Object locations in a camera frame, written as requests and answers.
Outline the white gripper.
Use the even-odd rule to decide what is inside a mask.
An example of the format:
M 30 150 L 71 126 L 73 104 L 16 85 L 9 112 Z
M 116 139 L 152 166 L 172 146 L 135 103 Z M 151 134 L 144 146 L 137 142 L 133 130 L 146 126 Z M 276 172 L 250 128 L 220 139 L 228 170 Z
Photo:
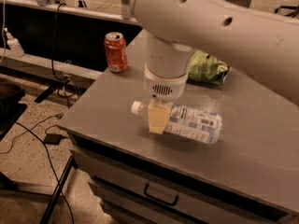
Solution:
M 144 89 L 158 98 L 151 99 L 148 107 L 151 133 L 164 132 L 172 106 L 163 100 L 177 99 L 184 92 L 194 52 L 193 48 L 169 43 L 147 33 Z

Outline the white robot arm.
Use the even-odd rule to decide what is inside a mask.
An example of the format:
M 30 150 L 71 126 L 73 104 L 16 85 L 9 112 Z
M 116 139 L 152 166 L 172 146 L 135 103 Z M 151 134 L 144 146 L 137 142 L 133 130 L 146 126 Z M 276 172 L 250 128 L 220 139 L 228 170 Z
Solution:
M 224 0 L 130 0 L 148 33 L 144 87 L 183 93 L 187 59 L 196 49 L 228 63 L 299 105 L 299 23 Z

